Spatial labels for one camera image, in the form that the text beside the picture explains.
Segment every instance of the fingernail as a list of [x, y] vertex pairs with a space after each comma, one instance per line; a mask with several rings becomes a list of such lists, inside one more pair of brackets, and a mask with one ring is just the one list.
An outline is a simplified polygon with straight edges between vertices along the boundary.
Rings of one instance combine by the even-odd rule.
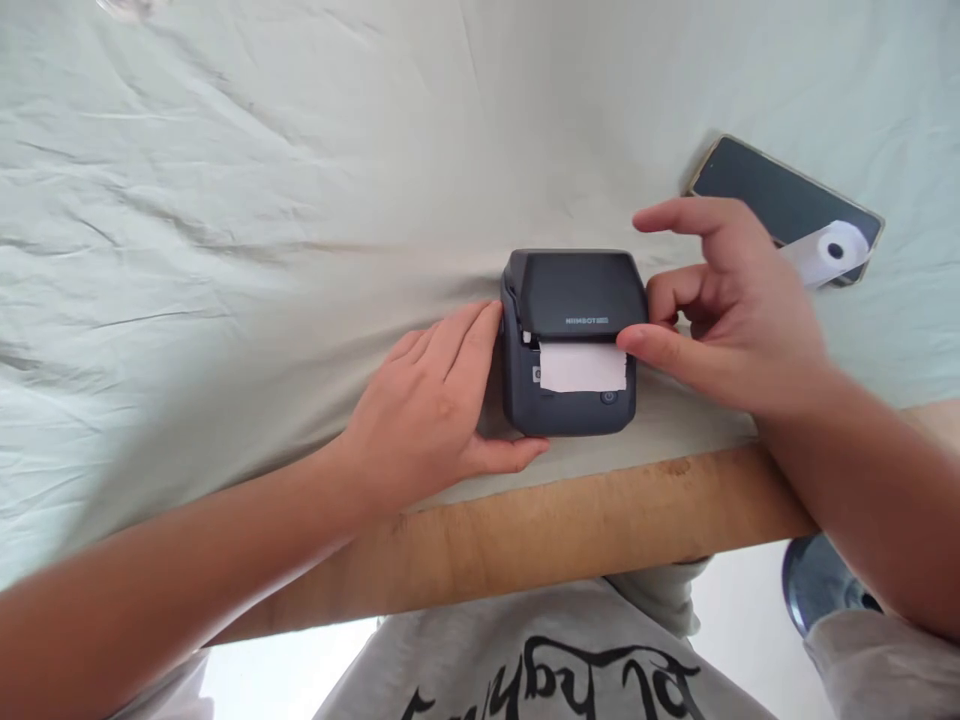
[[621, 350], [626, 350], [634, 345], [642, 343], [643, 335], [643, 328], [637, 327], [636, 325], [624, 328], [620, 331], [620, 334], [617, 335], [617, 347]]

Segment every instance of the shirt sleeve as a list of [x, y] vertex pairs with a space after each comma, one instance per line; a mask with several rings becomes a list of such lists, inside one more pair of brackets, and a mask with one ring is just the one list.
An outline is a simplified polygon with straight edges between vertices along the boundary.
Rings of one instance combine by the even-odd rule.
[[898, 618], [841, 610], [805, 641], [838, 720], [951, 718], [960, 707], [960, 648]]

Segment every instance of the wooden table edge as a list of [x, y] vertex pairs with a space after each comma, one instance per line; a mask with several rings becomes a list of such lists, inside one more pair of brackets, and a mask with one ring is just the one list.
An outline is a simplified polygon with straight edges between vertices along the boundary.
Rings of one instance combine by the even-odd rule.
[[[960, 446], [960, 399], [905, 414]], [[817, 531], [758, 444], [443, 505], [372, 527], [211, 644], [680, 562]]]

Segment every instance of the wrist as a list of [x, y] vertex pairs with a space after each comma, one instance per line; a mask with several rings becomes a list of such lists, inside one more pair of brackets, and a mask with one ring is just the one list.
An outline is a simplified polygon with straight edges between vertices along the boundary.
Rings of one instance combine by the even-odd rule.
[[385, 515], [366, 492], [359, 459], [334, 438], [299, 464], [308, 478], [312, 501], [344, 530], [355, 532]]
[[816, 422], [828, 417], [857, 388], [850, 377], [829, 361], [806, 364], [782, 382], [783, 394], [765, 411], [754, 413], [761, 433], [765, 427]]

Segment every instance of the printer brand logo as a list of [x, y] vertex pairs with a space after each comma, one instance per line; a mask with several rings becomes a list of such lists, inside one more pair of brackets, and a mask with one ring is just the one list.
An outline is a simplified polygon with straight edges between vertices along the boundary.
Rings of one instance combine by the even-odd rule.
[[606, 325], [610, 318], [567, 318], [567, 325]]

